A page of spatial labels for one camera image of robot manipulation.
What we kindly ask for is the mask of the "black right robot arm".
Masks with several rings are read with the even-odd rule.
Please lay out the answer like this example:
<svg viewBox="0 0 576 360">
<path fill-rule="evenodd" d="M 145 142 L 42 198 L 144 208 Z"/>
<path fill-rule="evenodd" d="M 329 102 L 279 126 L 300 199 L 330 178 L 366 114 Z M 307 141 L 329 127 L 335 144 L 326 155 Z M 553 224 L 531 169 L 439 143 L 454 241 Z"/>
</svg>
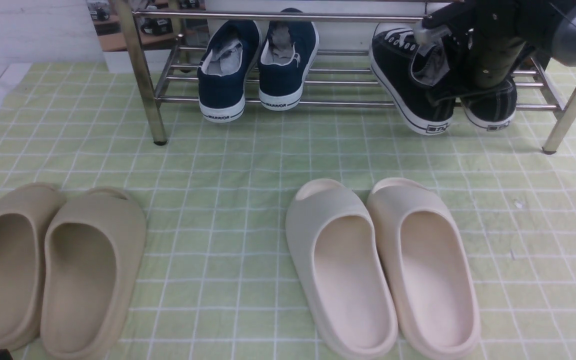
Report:
<svg viewBox="0 0 576 360">
<path fill-rule="evenodd" d="M 428 89 L 431 104 L 493 92 L 533 51 L 576 67 L 576 0 L 460 0 L 413 27 L 420 45 L 462 42 L 454 70 Z"/>
</svg>

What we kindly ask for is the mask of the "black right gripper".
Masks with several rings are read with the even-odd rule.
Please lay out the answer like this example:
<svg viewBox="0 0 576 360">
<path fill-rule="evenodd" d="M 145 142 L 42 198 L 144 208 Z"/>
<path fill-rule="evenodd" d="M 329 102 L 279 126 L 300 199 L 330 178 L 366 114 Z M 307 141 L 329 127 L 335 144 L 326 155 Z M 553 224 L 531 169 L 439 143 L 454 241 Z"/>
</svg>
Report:
<svg viewBox="0 0 576 360">
<path fill-rule="evenodd" d="M 418 44 L 458 42 L 450 73 L 426 92 L 430 104 L 493 92 L 535 52 L 516 30 L 520 8 L 519 0 L 458 0 L 414 25 Z"/>
</svg>

